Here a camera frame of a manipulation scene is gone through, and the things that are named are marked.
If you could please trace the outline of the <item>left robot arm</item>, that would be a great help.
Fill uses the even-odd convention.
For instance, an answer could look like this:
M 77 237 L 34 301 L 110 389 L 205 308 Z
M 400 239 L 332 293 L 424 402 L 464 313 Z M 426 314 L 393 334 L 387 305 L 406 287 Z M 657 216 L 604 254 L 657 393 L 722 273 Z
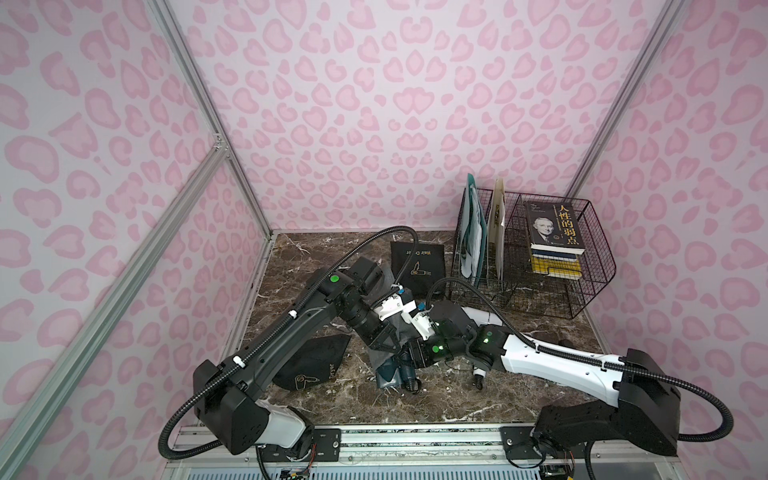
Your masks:
M 193 373 L 193 392 L 202 396 L 194 413 L 233 455 L 257 444 L 301 453 L 309 449 L 308 420 L 261 397 L 279 370 L 331 320 L 346 322 L 373 350 L 400 350 L 396 327 L 380 318 L 369 298 L 383 282 L 377 263 L 360 258 L 341 271 L 318 271 L 312 280 L 317 288 L 306 288 L 305 297 L 249 345 L 218 364 L 206 360 Z

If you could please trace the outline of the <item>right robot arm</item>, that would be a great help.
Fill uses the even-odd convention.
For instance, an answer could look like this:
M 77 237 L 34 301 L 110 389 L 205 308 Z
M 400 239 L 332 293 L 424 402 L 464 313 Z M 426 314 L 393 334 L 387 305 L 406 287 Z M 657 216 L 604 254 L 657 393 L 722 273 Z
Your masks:
M 660 368 L 644 352 L 596 354 L 516 336 L 498 315 L 449 301 L 401 317 L 417 332 L 407 343 L 417 368 L 465 357 L 482 373 L 533 376 L 591 396 L 576 406 L 544 407 L 531 433 L 541 444 L 627 440 L 656 455 L 677 453 L 681 395 L 660 380 Z

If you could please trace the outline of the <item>grey hair dryer pouch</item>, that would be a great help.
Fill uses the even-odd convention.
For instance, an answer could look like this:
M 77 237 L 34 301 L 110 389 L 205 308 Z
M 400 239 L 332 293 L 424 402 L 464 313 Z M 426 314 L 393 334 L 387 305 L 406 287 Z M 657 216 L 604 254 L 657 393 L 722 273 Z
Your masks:
M 380 389 L 402 388 L 416 394 L 421 381 L 416 375 L 414 355 L 408 342 L 418 339 L 416 329 L 399 315 L 384 321 L 384 328 L 369 346 L 371 366 L 375 368 L 376 382 Z

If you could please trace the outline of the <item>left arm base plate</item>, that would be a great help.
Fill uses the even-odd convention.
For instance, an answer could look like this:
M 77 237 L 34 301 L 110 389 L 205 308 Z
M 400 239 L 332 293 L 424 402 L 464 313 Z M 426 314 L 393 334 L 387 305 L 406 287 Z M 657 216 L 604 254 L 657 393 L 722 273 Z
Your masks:
M 283 448 L 278 445 L 261 446 L 259 451 L 265 462 L 337 462 L 340 456 L 342 430 L 315 427 L 305 433 L 297 445 Z

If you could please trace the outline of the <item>white hair dryer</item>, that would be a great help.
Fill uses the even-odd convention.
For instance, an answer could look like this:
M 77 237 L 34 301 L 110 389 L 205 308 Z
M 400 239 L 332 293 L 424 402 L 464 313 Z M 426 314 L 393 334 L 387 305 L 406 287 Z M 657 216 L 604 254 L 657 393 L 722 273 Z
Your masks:
M 503 325 L 501 318 L 495 313 L 479 310 L 473 307 L 463 307 L 463 311 L 466 313 L 467 317 L 473 322 L 473 325 L 476 327 L 478 341 L 482 339 L 483 333 L 481 332 L 481 330 L 484 326 L 487 326 L 487 325 L 502 326 Z M 482 391 L 484 388 L 485 377 L 489 372 L 489 369 L 483 367 L 480 363 L 478 363 L 475 360 L 471 361 L 471 365 L 472 365 L 472 386 L 478 391 Z

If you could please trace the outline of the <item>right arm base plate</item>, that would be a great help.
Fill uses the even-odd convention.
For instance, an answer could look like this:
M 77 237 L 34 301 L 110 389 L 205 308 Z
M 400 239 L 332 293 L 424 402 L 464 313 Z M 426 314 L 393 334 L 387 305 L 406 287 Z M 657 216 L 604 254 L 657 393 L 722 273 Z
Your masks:
M 507 459 L 513 462 L 536 463 L 546 455 L 546 460 L 559 460 L 573 456 L 576 460 L 584 458 L 584 444 L 565 448 L 543 433 L 533 433 L 531 425 L 502 426 L 499 428 L 502 448 Z

